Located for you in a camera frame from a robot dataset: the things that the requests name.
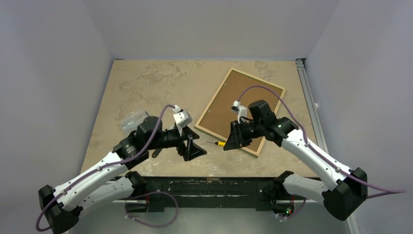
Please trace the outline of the yellow handled screwdriver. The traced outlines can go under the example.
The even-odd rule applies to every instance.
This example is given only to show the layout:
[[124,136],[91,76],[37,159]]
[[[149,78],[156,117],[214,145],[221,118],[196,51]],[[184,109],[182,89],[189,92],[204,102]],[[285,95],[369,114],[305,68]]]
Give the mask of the yellow handled screwdriver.
[[206,141],[206,142],[207,142],[207,143],[210,143],[210,144],[214,144],[214,145],[220,146],[220,147],[224,147],[225,144],[226,144],[226,142],[224,142],[224,141]]

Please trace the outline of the green picture frame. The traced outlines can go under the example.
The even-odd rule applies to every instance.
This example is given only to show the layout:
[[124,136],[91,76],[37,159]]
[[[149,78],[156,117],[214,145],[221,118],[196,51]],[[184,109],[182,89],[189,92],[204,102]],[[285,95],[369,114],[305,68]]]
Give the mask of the green picture frame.
[[226,141],[230,133],[230,122],[237,119],[237,114],[230,108],[234,101],[241,98],[241,104],[247,107],[254,101],[265,100],[276,113],[286,88],[231,68],[219,88],[212,96],[207,107],[195,124],[201,130],[219,140]]

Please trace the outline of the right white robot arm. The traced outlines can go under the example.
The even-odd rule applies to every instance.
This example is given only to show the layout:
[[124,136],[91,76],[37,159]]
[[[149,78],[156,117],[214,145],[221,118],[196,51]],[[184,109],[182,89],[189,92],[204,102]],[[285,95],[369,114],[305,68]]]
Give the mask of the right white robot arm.
[[277,118],[264,100],[248,107],[234,101],[231,110],[237,120],[230,123],[224,150],[240,149],[253,139],[264,137],[292,153],[318,176],[318,180],[284,172],[274,181],[279,198],[299,195],[324,205],[338,220],[345,221],[368,196],[368,177],[361,168],[351,169],[332,158],[313,143],[296,123],[287,117]]

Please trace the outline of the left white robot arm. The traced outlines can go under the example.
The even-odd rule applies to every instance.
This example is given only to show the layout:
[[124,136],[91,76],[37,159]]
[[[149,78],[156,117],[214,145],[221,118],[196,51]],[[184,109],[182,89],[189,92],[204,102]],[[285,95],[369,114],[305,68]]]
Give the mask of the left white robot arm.
[[132,169],[149,158],[150,150],[175,148],[184,161],[206,155],[196,139],[199,136],[187,126],[164,130],[159,117],[146,117],[94,166],[64,184],[42,187],[38,192],[40,216],[46,218],[49,230],[62,234],[99,205],[129,197],[148,198],[146,182]]

